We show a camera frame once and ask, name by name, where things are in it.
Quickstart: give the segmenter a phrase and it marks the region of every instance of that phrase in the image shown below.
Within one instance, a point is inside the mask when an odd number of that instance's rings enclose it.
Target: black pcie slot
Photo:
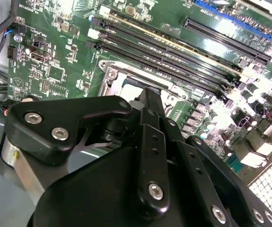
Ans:
[[[209,27],[206,27],[200,23],[197,23],[191,19],[187,19],[184,28],[192,31],[193,33],[200,35],[202,37],[208,38],[214,42],[224,45],[230,50],[233,50],[241,55],[244,55],[252,60],[256,60],[264,65],[268,64],[272,59],[260,51],[255,50],[241,42],[231,39]]]
[[[190,55],[187,55],[185,53],[179,52],[178,50],[172,49],[170,47],[167,47],[166,45],[161,44],[158,41],[155,41],[147,36],[143,36],[140,33],[137,33],[133,30],[127,29],[125,27],[122,27],[118,24],[110,23],[108,26],[105,27],[106,29],[110,29],[112,31],[115,31],[118,33],[123,33],[126,36],[130,36],[131,38],[137,38],[146,45],[150,45],[153,48],[158,49],[158,51],[163,52],[163,55],[170,55],[173,59],[177,59],[178,61],[182,62],[185,65],[193,64],[196,67],[199,67],[212,75],[215,75],[221,80],[227,79],[228,81],[232,81],[234,79],[234,76],[228,74],[227,72],[218,69],[217,67],[210,65],[200,59],[196,59]]]
[[[218,88],[221,86],[225,86],[224,83],[217,81],[215,79],[209,78],[208,75],[205,75],[203,73],[198,73],[196,70],[193,70],[191,68],[185,67],[184,65],[178,63],[177,61],[173,61],[171,59],[165,58],[164,56],[158,54],[158,53],[152,53],[151,50],[148,50],[146,48],[143,48],[141,46],[138,46],[128,40],[122,39],[118,36],[112,35],[112,34],[107,34],[107,39],[111,40],[112,42],[117,42],[126,48],[132,48],[132,50],[138,50],[145,55],[142,57],[151,59],[150,61],[153,61],[157,63],[158,65],[163,65],[164,67],[173,70],[177,73],[182,74],[183,76],[189,76],[192,78],[198,78],[201,80],[202,83],[213,87],[213,88]]]
[[[134,54],[131,54],[131,53],[127,52],[126,50],[122,50],[118,47],[114,47],[114,46],[112,46],[110,44],[106,44],[106,43],[96,44],[96,43],[92,43],[92,42],[88,41],[87,45],[88,45],[88,47],[96,48],[97,50],[104,50],[104,51],[108,51],[108,52],[117,54],[119,56],[125,57],[129,60],[134,61],[135,63],[138,63],[139,65],[146,67],[146,69],[149,71],[160,73],[164,76],[181,80],[185,84],[189,84],[191,87],[195,87],[195,88],[205,91],[208,95],[215,95],[219,99],[226,98],[222,94],[222,92],[217,89],[208,87],[208,86],[201,84],[200,82],[195,81],[193,79],[186,79],[184,76],[182,76],[176,72],[165,69],[164,67],[161,67],[155,63],[148,62],[147,59],[143,59],[139,56],[135,56]]]
[[[120,11],[117,11],[115,9],[111,9],[110,13],[112,15],[117,16],[117,17],[119,17],[119,18],[121,18],[123,20],[126,20],[126,21],[128,21],[128,22],[130,22],[130,23],[132,23],[134,25],[137,25],[137,26],[139,26],[139,27],[141,27],[143,29],[146,29],[146,30],[148,30],[150,32],[153,32],[153,33],[155,33],[157,35],[160,35],[160,36],[162,36],[162,37],[164,37],[166,39],[169,39],[172,42],[175,42],[175,43],[177,43],[179,45],[182,45],[185,48],[196,51],[197,53],[199,53],[199,54],[201,54],[201,55],[203,55],[205,57],[208,57],[211,60],[219,62],[219,63],[221,63],[223,65],[226,65],[227,67],[230,67],[231,69],[234,69],[234,70],[237,70],[237,71],[242,70],[239,66],[237,66],[237,65],[235,65],[235,64],[233,64],[233,63],[231,63],[231,62],[229,62],[229,61],[227,61],[227,60],[225,60],[223,58],[219,58],[218,56],[216,56],[214,54],[211,54],[211,53],[209,53],[209,52],[207,52],[207,51],[205,51],[205,50],[203,50],[201,48],[198,48],[198,47],[196,47],[196,46],[194,46],[192,44],[186,43],[184,40],[182,40],[180,38],[177,38],[177,37],[175,37],[173,35],[165,33],[165,32],[163,32],[163,31],[161,31],[161,30],[159,30],[159,29],[157,29],[157,28],[155,28],[155,27],[153,27],[153,26],[151,26],[151,25],[149,25],[149,24],[147,24],[147,23],[145,23],[143,21],[136,20],[133,17],[130,17],[130,16],[128,16],[128,15],[126,15],[126,14],[120,12]]]

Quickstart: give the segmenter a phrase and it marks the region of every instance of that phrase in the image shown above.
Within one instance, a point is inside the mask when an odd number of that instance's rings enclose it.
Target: metal hole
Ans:
[[[225,224],[226,223],[226,217],[223,213],[223,211],[217,207],[217,206],[212,206],[212,214],[215,216],[215,218],[221,223]]]
[[[199,173],[200,175],[203,175],[203,173],[202,173],[201,169],[196,168],[196,171],[197,171],[197,173]]]
[[[197,144],[199,144],[199,145],[202,145],[201,140],[200,140],[200,139],[198,139],[198,138],[195,138],[195,142],[196,142]]]
[[[262,217],[262,215],[255,209],[252,210],[254,217],[260,222],[260,223],[264,223],[264,219]]]
[[[272,223],[272,215],[266,210],[264,211],[264,213],[265,213],[267,219]]]
[[[149,193],[156,200],[161,200],[163,198],[161,187],[155,183],[149,184]]]
[[[194,155],[192,152],[190,152],[189,155],[190,155],[192,158],[196,158],[196,155]]]
[[[169,123],[171,126],[175,126],[175,122],[173,120],[169,119]]]
[[[149,114],[150,114],[150,115],[155,116],[155,113],[154,113],[154,111],[153,111],[153,110],[151,110],[151,109],[147,109],[147,111],[149,112]]]
[[[159,155],[159,151],[156,148],[153,148],[152,152],[154,152],[155,155]]]
[[[119,104],[120,104],[122,107],[124,107],[124,108],[127,108],[127,107],[128,107],[128,105],[127,105],[126,102],[124,102],[124,101],[120,101]]]

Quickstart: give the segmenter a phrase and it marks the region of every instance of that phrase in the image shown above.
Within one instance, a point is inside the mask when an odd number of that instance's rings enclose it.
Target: electrolytic capacitor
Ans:
[[[249,122],[246,122],[243,126],[246,128],[247,131],[251,131],[253,129]]]
[[[211,123],[210,121],[206,121],[204,123],[204,125],[206,126],[207,130],[213,130],[215,128],[215,126],[213,125],[213,123]]]
[[[31,54],[34,51],[36,51],[36,47],[34,47],[34,46],[29,46],[28,48],[25,49],[25,53],[27,55]]]
[[[222,134],[221,134],[221,137],[222,137],[222,139],[224,140],[224,142],[225,142],[226,144],[229,144],[229,143],[230,143],[230,139],[228,138],[228,136],[227,136],[225,133],[222,133]]]
[[[255,101],[255,97],[249,93],[248,91],[243,91],[242,96],[246,99],[246,101],[250,104]]]
[[[232,156],[232,151],[231,151],[227,146],[224,146],[224,147],[223,147],[223,150],[224,150],[225,155],[226,155],[227,157]]]
[[[248,116],[248,122],[252,125],[252,126],[256,126],[258,124],[258,122],[252,117],[252,116]]]
[[[207,138],[207,133],[202,129],[199,130],[198,135],[203,140]]]
[[[272,105],[272,97],[269,94],[264,93],[262,97],[270,104]]]
[[[260,96],[261,95],[261,90],[254,84],[250,84],[247,86],[248,90],[254,94],[254,96]]]
[[[217,115],[217,113],[212,112],[210,113],[211,119],[213,122],[218,122],[219,121],[219,116]]]

